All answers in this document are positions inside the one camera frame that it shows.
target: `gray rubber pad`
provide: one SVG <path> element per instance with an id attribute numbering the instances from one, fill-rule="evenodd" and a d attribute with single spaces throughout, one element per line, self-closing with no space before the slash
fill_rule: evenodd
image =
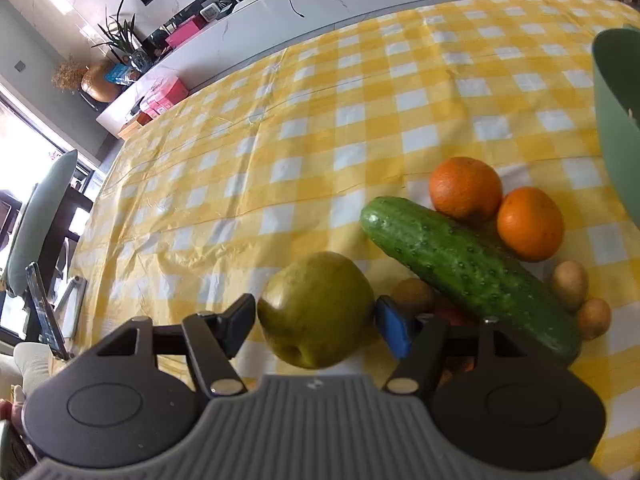
<path id="1" fill-rule="evenodd" d="M 586 461 L 544 473 L 485 465 L 452 446 L 422 403 L 367 376 L 265 376 L 213 400 L 191 433 L 148 462 L 81 470 L 43 460 L 26 480 L 602 480 Z"/>

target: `yellow checkered tablecloth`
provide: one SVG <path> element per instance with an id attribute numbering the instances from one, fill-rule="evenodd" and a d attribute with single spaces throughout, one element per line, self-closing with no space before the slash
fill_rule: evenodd
<path id="1" fill-rule="evenodd" d="M 132 316 L 158 324 L 223 310 L 305 254 L 354 260 L 376 293 L 409 275 L 360 231 L 382 194 L 429 205 L 444 158 L 498 169 L 505 191 L 538 186 L 564 214 L 558 258 L 582 262 L 614 309 L 607 336 L 573 370 L 607 407 L 594 457 L 640 468 L 640 234 L 604 170 L 594 122 L 591 41 L 640 14 L 605 0 L 465 0 L 357 23 L 209 86 L 127 141 L 95 203 L 75 269 L 89 281 L 78 341 Z M 544 265 L 529 266 L 539 275 Z M 165 370 L 186 377 L 184 362 Z M 251 379 L 303 373 L 256 326 L 235 361 Z M 322 373 L 394 361 L 380 341 Z"/>

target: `white countertop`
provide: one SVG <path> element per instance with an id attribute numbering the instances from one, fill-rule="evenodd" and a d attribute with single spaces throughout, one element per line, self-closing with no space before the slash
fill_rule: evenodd
<path id="1" fill-rule="evenodd" d="M 219 22 L 209 23 L 196 36 L 156 64 L 127 88 L 97 121 L 112 134 L 125 123 L 125 115 L 153 83 L 177 75 L 188 89 L 284 41 L 332 23 L 418 0 L 258 0 Z"/>

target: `green bowl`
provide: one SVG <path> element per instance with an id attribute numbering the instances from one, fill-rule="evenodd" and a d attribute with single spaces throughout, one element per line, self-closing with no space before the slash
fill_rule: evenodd
<path id="1" fill-rule="evenodd" d="M 593 41 L 596 122 L 605 167 L 640 226 L 640 31 L 612 28 Z"/>

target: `cucumber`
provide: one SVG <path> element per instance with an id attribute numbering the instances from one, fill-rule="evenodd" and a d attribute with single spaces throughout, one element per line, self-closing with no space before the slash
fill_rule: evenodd
<path id="1" fill-rule="evenodd" d="M 393 196 L 369 202 L 360 225 L 386 254 L 473 316 L 510 323 L 565 364 L 580 353 L 575 322 L 546 285 L 475 232 Z"/>

